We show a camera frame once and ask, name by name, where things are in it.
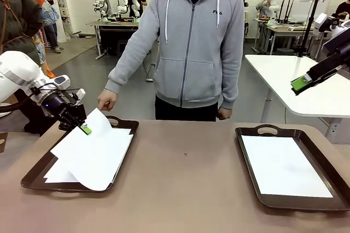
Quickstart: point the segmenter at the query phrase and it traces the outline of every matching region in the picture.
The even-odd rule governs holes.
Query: white desk
[[[261,122],[265,123],[274,92],[284,105],[303,117],[333,118],[326,137],[334,141],[342,118],[350,118],[350,81],[336,74],[327,81],[296,96],[290,82],[317,64],[296,56],[246,55],[247,61],[269,86]]]

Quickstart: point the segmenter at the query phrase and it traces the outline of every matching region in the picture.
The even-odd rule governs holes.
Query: white paper
[[[98,140],[97,146],[79,144],[61,159],[82,185],[95,191],[103,191],[118,171],[131,138],[131,135],[116,136],[114,132],[110,132]]]
[[[66,169],[62,160],[58,159],[44,176],[45,183],[77,183],[78,180]]]
[[[85,122],[90,135],[75,128],[51,150],[58,161],[45,175],[46,183],[79,182],[103,191],[114,179],[133,136],[130,129],[113,129],[98,109]]]
[[[262,194],[333,197],[293,138],[242,139]]]

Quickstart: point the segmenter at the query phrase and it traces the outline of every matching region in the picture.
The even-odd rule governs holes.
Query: hoodie drawstring
[[[169,1],[166,3],[166,12],[165,12],[165,42],[168,43],[168,9],[169,9]]]
[[[217,28],[219,28],[220,24],[220,0],[218,0],[218,5],[217,5]]]

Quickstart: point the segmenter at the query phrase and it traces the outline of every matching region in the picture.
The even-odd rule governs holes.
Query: logo on hoodie
[[[218,11],[217,11],[217,10],[213,10],[213,13],[217,14],[217,13],[218,13]],[[220,14],[220,15],[222,15],[223,13],[222,13],[222,12],[220,12],[219,14]]]

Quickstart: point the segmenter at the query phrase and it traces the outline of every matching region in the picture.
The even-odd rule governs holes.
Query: brown tray
[[[270,132],[258,132],[260,129],[265,127],[277,130],[277,134]],[[295,129],[280,129],[279,127],[273,125],[260,125],[254,128],[237,128],[236,135],[247,164],[255,193],[258,200],[264,206],[269,208],[292,209],[295,211],[308,212],[334,212],[350,210],[349,186],[305,132]],[[243,143],[242,136],[292,137],[310,164],[316,170],[323,183],[327,186],[333,198],[261,194]]]
[[[120,129],[131,129],[130,134],[134,135],[130,142],[129,148],[132,144],[132,141],[135,137],[136,131],[138,129],[139,123],[136,121],[126,121],[120,120],[114,116],[107,116],[107,119],[117,121],[118,124],[111,123],[113,128]],[[60,140],[53,146],[55,147],[68,133],[64,134]],[[91,189],[86,188],[80,183],[50,183],[46,184],[46,179],[44,176],[51,169],[54,163],[58,160],[58,158],[51,153],[52,148],[35,164],[35,166],[25,175],[21,181],[21,185],[24,188],[28,189],[37,189],[37,190],[46,190],[46,191],[58,191],[62,193],[103,193],[108,191],[114,185],[114,181],[116,175],[114,176],[113,182],[110,183],[108,188],[105,191],[93,191]]]

